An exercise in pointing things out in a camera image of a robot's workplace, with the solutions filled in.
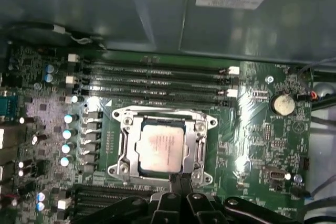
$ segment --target cpu socket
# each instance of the cpu socket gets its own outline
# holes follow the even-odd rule
[[[193,186],[211,184],[204,172],[207,131],[218,121],[201,111],[129,106],[120,122],[118,162],[108,174],[125,183],[167,186],[171,173],[191,173]]]

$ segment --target black cable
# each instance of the black cable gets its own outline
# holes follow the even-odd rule
[[[320,222],[336,222],[336,217],[334,216],[316,216],[309,218],[304,221],[304,224],[314,224],[314,223],[320,223]]]
[[[326,109],[336,105],[336,97],[331,96],[323,98],[321,101],[313,102],[311,105],[311,111]]]
[[[314,197],[317,193],[319,193],[321,190],[329,186],[330,184],[336,182],[336,175],[332,175],[330,178],[328,178],[325,182],[323,182],[321,185],[319,185],[314,191],[310,193],[311,197]]]
[[[92,36],[89,34],[81,33],[78,31],[69,30],[63,26],[59,26],[56,24],[50,23],[42,23],[42,22],[17,22],[4,26],[0,30],[0,34],[5,36],[10,36],[12,32],[24,30],[24,29],[41,29],[48,30],[55,33],[63,34],[69,36],[73,41],[77,42],[80,45],[86,44],[97,44],[100,48],[106,50],[105,46],[96,40],[101,40],[101,37]]]
[[[307,71],[308,69],[312,68],[312,67],[315,67],[315,66],[318,66],[318,65],[321,65],[321,64],[324,64],[324,63],[327,63],[327,62],[332,62],[332,61],[336,61],[336,57],[333,57],[333,58],[328,58],[328,59],[323,59],[323,60],[319,60],[319,61],[315,61],[311,64],[308,64],[308,65],[305,65],[303,68],[301,68],[299,71],[298,71],[298,74],[297,74],[297,79],[298,81],[301,83],[301,85],[305,88],[305,90],[307,92],[311,92],[313,91],[310,86],[301,78],[301,75]]]
[[[297,220],[303,222],[306,213],[309,211],[320,209],[320,208],[325,208],[325,207],[334,207],[334,206],[336,206],[336,196],[316,200],[312,203],[304,205],[304,207],[298,210]]]
[[[318,123],[318,124],[323,124],[323,125],[326,125],[326,126],[336,127],[336,121],[334,121],[334,120],[322,119],[322,118],[318,118],[316,116],[312,116],[310,118],[310,121],[313,122],[313,123]]]

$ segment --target motherboard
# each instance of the motherboard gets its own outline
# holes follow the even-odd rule
[[[288,217],[304,200],[311,103],[297,66],[8,45],[0,223],[63,224],[190,173],[195,191]],[[304,73],[312,85],[312,73]]]

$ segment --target electrolytic capacitor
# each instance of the electrolytic capacitor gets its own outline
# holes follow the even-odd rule
[[[32,159],[27,159],[27,160],[24,160],[24,161],[20,161],[20,162],[18,163],[18,167],[19,167],[19,168],[27,167],[27,166],[31,165],[32,162],[33,162]]]
[[[66,157],[61,158],[61,160],[60,160],[61,166],[67,167],[70,163],[72,163],[74,161],[73,158],[74,157],[71,156],[71,155],[67,155]]]
[[[69,152],[73,151],[75,148],[76,148],[75,143],[69,142],[69,143],[62,145],[61,150],[64,154],[68,154]]]
[[[45,201],[46,199],[48,199],[50,196],[50,192],[48,190],[43,190],[41,192],[39,192],[37,195],[36,195],[36,200],[37,201]]]
[[[58,72],[58,68],[55,67],[54,65],[48,64],[46,66],[46,72],[47,73],[57,73]]]
[[[45,205],[42,202],[36,204],[36,210],[41,212],[45,209]]]
[[[52,74],[48,73],[46,76],[44,76],[44,80],[46,83],[56,83],[57,82],[57,77],[53,76]]]
[[[34,135],[33,136],[33,142],[39,142],[39,141],[45,140],[47,138],[48,138],[48,136],[46,134]]]
[[[298,184],[303,182],[303,178],[300,174],[295,174],[293,180],[295,183],[298,183]]]
[[[78,102],[83,102],[84,101],[84,97],[80,97],[78,95],[73,95],[71,97],[71,102],[72,103],[78,103]]]
[[[22,117],[19,119],[20,124],[26,124],[26,123],[34,123],[35,119],[34,118],[29,118],[29,117]]]
[[[63,131],[63,137],[64,139],[70,139],[72,136],[76,136],[78,134],[78,131],[75,129],[68,129]]]
[[[31,167],[24,167],[18,171],[17,175],[19,175],[19,177],[23,177],[30,174],[31,171],[32,171]]]
[[[66,123],[72,123],[74,121],[77,121],[79,119],[79,116],[76,114],[67,114],[64,116],[64,122]]]

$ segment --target screw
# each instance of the screw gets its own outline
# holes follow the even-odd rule
[[[201,199],[201,197],[202,197],[202,195],[200,195],[200,194],[194,194],[193,195],[194,199]]]
[[[274,82],[274,77],[273,77],[273,76],[267,76],[267,77],[265,78],[265,81],[266,81],[268,84],[270,84],[270,83]]]
[[[193,173],[193,178],[195,178],[195,179],[200,179],[200,178],[201,178],[201,175],[199,174],[199,172],[194,172],[194,173]]]
[[[237,204],[238,204],[238,201],[236,201],[235,199],[229,199],[229,200],[228,200],[228,203],[229,203],[230,205],[237,205]]]
[[[133,120],[132,120],[131,118],[125,118],[125,119],[124,119],[124,124],[125,124],[125,125],[131,125],[132,122],[133,122]]]
[[[204,131],[205,130],[205,125],[204,123],[196,123],[195,128],[197,131]]]
[[[122,164],[122,165],[120,166],[120,169],[121,169],[121,171],[122,171],[123,173],[128,173],[128,166],[127,166],[127,165]]]
[[[175,198],[176,198],[176,195],[175,195],[175,194],[169,194],[167,198],[168,198],[168,199],[175,199]]]

